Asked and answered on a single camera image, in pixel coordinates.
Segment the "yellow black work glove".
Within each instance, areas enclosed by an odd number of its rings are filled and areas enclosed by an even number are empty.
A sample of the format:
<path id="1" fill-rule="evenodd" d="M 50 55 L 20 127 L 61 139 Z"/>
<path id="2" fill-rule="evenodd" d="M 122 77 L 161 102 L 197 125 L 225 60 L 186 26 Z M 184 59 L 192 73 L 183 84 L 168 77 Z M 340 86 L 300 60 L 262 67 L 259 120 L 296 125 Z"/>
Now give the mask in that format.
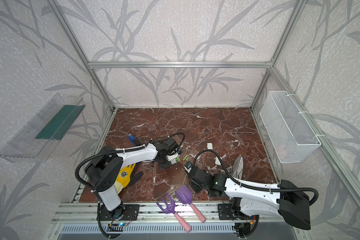
<path id="1" fill-rule="evenodd" d="M 143 172 L 136 172 L 139 165 L 140 163 L 128 165 L 120 170 L 115 182 L 118 194 L 127 186 L 135 184 L 143 176 Z"/>

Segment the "purple garden shovel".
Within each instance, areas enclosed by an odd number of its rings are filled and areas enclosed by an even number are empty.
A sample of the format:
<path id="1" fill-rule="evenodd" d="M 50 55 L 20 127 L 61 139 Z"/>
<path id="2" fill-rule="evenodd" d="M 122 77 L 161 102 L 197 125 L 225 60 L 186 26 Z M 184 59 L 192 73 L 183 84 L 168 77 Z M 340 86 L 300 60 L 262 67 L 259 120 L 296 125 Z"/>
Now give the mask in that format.
<path id="1" fill-rule="evenodd" d="M 183 185 L 175 192 L 176 197 L 182 204 L 189 205 L 196 216 L 202 223 L 206 222 L 206 217 L 200 212 L 200 210 L 192 203 L 192 194 L 187 186 Z"/>

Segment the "aluminium frame profiles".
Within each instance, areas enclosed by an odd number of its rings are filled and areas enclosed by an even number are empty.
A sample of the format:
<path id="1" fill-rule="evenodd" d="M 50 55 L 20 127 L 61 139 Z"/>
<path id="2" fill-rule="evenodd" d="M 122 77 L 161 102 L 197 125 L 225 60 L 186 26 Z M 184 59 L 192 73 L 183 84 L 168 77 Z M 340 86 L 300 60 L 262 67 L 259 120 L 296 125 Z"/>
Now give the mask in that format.
<path id="1" fill-rule="evenodd" d="M 81 60 L 84 71 L 90 76 L 90 79 L 95 83 L 98 90 L 101 92 L 102 96 L 105 98 L 107 104 L 111 111 L 114 111 L 115 105 L 112 103 L 109 95 L 105 92 L 105 88 L 100 83 L 99 79 L 96 77 L 93 68 L 91 65 L 94 65 L 95 68 L 164 68 L 164 69 L 173 69 L 173 68 L 233 68 L 233 69 L 244 69 L 244 68 L 264 68 L 266 69 L 266 75 L 262 80 L 260 89 L 258 90 L 255 100 L 257 101 L 261 91 L 264 89 L 266 82 L 269 77 L 272 76 L 275 78 L 278 85 L 286 91 L 297 105 L 297 107 L 304 111 L 304 117 L 306 118 L 308 125 L 310 125 L 314 133 L 319 135 L 319 140 L 322 142 L 321 151 L 325 156 L 329 165 L 333 168 L 341 183 L 344 185 L 346 190 L 349 192 L 356 206 L 360 210 L 360 183 L 357 181 L 356 177 L 351 173 L 351 171 L 346 167 L 345 162 L 341 159 L 340 155 L 336 152 L 333 145 L 330 143 L 327 136 L 324 135 L 324 132 L 316 124 L 313 119 L 313 116 L 309 114 L 306 107 L 296 96 L 294 90 L 286 82 L 285 78 L 281 75 L 280 71 L 276 68 L 277 59 L 280 57 L 280 54 L 285 47 L 288 39 L 290 38 L 293 28 L 296 26 L 298 19 L 300 18 L 306 1 L 296 1 L 292 14 L 288 20 L 287 26 L 282 34 L 281 40 L 278 43 L 276 52 L 271 60 L 268 62 L 89 62 L 82 47 L 77 40 L 74 31 L 72 30 L 68 20 L 66 19 L 64 12 L 57 1 L 48 1 L 48 8 L 50 9 L 53 16 L 57 19 L 67 38 L 69 39 L 71 45 L 76 51 L 79 59 Z"/>

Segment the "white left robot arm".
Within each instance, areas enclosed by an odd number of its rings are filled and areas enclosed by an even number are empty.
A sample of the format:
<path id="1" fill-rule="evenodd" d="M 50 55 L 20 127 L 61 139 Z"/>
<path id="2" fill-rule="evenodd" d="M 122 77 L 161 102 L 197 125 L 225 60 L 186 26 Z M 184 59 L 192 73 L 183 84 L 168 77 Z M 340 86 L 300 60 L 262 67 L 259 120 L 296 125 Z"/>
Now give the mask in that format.
<path id="1" fill-rule="evenodd" d="M 164 168 L 176 163 L 181 154 L 182 143 L 177 143 L 172 137 L 165 140 L 150 140 L 147 144 L 126 149 L 104 147 L 98 154 L 82 161 L 75 170 L 76 179 L 88 186 L 104 204 L 109 212 L 120 208 L 122 201 L 119 192 L 122 183 L 117 183 L 120 173 L 127 167 L 136 166 L 140 162 L 157 162 Z"/>

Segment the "white air conditioner remote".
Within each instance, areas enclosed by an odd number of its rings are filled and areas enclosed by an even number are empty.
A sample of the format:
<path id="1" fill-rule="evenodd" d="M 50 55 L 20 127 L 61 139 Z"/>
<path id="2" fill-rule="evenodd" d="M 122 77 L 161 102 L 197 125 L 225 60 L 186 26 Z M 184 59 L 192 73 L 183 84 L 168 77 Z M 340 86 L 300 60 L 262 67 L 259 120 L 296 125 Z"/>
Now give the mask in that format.
<path id="1" fill-rule="evenodd" d="M 167 160 L 171 165 L 176 164 L 177 162 L 180 161 L 179 154 L 175 153 L 175 154 L 173 154 L 171 156 L 167 156 Z"/>

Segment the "blue stapler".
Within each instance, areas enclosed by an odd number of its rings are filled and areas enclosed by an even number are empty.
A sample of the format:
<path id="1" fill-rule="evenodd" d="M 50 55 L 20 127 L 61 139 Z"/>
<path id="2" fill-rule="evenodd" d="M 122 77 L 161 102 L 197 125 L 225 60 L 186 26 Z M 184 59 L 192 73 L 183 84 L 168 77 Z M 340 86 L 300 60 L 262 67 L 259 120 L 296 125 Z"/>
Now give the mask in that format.
<path id="1" fill-rule="evenodd" d="M 138 143 L 136 141 L 136 138 L 132 135 L 132 134 L 128 134 L 128 139 L 130 140 L 130 142 L 134 145 L 137 146 Z"/>

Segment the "metal garden trowel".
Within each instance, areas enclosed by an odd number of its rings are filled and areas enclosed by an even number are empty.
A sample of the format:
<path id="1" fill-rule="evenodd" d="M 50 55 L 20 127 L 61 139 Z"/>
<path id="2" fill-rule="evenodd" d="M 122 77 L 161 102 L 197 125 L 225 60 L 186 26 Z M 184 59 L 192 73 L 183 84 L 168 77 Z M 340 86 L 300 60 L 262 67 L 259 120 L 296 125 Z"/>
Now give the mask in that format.
<path id="1" fill-rule="evenodd" d="M 240 154 L 236 158 L 230 173 L 234 178 L 241 180 L 243 176 L 243 170 L 244 170 L 244 159 L 243 156 Z"/>

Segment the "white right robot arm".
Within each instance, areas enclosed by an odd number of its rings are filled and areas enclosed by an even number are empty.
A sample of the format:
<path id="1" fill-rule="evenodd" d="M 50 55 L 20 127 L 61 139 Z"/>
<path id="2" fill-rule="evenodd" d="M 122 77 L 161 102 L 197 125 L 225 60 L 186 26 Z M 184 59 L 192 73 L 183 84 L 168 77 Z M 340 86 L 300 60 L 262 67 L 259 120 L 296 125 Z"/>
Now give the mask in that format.
<path id="1" fill-rule="evenodd" d="M 268 216 L 282 218 L 298 229 L 311 229 L 307 191 L 290 181 L 283 180 L 279 185 L 254 183 L 227 174 L 211 175 L 191 163 L 186 164 L 185 172 L 196 193 L 205 190 L 210 197 L 230 198 L 233 219 Z"/>

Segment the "clear acrylic wall shelf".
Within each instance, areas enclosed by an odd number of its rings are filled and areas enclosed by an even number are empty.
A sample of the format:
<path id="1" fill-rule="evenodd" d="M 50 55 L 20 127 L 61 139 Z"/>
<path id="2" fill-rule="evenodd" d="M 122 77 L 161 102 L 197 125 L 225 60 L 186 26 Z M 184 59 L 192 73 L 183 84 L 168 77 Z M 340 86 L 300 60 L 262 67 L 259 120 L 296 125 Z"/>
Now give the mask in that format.
<path id="1" fill-rule="evenodd" d="M 0 157 L 11 163 L 44 163 L 85 107 L 82 97 L 55 94 L 1 148 Z"/>

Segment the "purple garden fork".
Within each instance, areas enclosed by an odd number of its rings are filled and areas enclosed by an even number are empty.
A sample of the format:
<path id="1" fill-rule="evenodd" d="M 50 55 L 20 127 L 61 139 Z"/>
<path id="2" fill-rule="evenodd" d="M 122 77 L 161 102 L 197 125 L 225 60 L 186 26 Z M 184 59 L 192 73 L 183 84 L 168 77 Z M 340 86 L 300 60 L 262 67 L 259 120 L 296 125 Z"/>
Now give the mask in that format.
<path id="1" fill-rule="evenodd" d="M 166 205 L 166 208 L 163 208 L 159 202 L 156 202 L 158 207 L 162 210 L 165 214 L 173 214 L 175 218 L 178 220 L 178 222 L 182 225 L 184 230 L 189 233 L 191 231 L 191 226 L 175 211 L 176 203 L 175 200 L 166 193 L 166 197 L 170 200 L 170 203 L 165 201 L 163 198 L 161 198 L 162 202 Z"/>

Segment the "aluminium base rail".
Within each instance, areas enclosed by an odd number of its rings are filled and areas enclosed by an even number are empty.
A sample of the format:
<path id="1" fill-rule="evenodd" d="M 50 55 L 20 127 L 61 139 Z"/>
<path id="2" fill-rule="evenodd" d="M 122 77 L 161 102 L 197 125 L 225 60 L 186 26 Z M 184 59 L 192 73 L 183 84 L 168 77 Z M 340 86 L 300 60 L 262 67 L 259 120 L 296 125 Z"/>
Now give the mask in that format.
<path id="1" fill-rule="evenodd" d="M 96 203 L 60 204 L 44 236 L 45 240 L 56 240 L 63 234 L 99 234 L 102 232 L 126 237 L 131 234 L 186 234 L 180 221 L 191 227 L 192 234 L 238 235 L 239 228 L 248 224 L 259 228 L 261 224 L 282 224 L 281 218 L 260 216 L 235 220 L 229 216 L 228 207 L 221 202 L 196 202 L 195 206 L 206 217 L 204 223 L 190 205 L 177 202 L 174 213 L 165 213 L 164 204 L 154 202 L 126 203 L 127 213 L 112 220 L 106 211 L 98 210 Z"/>

